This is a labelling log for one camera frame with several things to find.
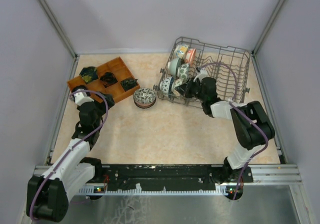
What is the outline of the orange green star bowl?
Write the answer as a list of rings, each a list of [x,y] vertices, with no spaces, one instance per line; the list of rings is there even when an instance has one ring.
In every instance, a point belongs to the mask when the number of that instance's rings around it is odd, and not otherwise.
[[[173,86],[172,86],[172,93],[176,96],[180,96],[180,93],[176,90],[177,87],[181,86],[184,83],[183,79],[176,79],[173,82]]]

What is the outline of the pink bowl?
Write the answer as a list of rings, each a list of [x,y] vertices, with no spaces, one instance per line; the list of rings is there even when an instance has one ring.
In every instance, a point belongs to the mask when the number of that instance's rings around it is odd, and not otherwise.
[[[150,104],[156,99],[156,93],[150,88],[139,88],[133,94],[134,101],[141,104]]]
[[[156,103],[156,99],[154,101],[150,102],[150,103],[142,103],[142,102],[139,102],[137,100],[134,100],[134,103],[139,108],[147,109],[147,108],[150,108],[151,106],[153,106]]]

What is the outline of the blue white floral bowl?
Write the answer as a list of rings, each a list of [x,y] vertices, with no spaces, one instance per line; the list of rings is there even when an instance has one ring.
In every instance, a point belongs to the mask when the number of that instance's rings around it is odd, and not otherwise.
[[[155,104],[155,102],[149,103],[149,104],[143,104],[143,103],[139,103],[139,102],[135,102],[135,105],[141,109],[148,109],[150,107],[152,107]]]

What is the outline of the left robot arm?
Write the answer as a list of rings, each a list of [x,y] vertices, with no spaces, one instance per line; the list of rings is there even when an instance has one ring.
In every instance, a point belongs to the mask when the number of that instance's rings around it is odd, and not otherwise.
[[[70,96],[79,111],[71,140],[57,161],[42,175],[33,175],[27,184],[26,213],[33,221],[60,222],[79,189],[104,176],[101,161],[88,158],[87,154],[96,144],[115,101],[111,94],[82,88]]]

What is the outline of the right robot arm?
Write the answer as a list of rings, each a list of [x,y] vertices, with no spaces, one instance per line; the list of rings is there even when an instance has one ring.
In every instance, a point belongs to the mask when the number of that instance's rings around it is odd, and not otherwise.
[[[240,180],[249,162],[264,151],[275,136],[275,129],[261,103],[221,99],[217,94],[216,80],[211,77],[191,78],[174,89],[186,98],[200,100],[205,115],[233,122],[238,144],[213,177],[217,183]]]

